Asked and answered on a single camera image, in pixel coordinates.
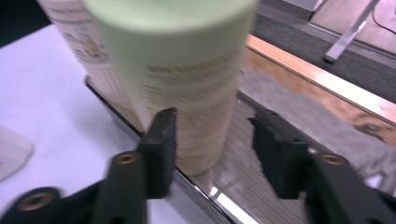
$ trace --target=black cable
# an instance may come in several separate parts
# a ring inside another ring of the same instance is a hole
[[[395,32],[395,31],[389,29],[389,28],[386,27],[386,26],[383,26],[383,25],[379,24],[379,23],[376,21],[376,19],[375,19],[375,8],[376,8],[376,7],[374,7],[374,8],[373,8],[373,11],[372,11],[372,18],[373,18],[373,21],[375,22],[375,24],[377,24],[379,27],[382,27],[382,28],[384,28],[384,29],[386,29],[386,30],[392,32],[394,35],[396,35],[396,32]]]

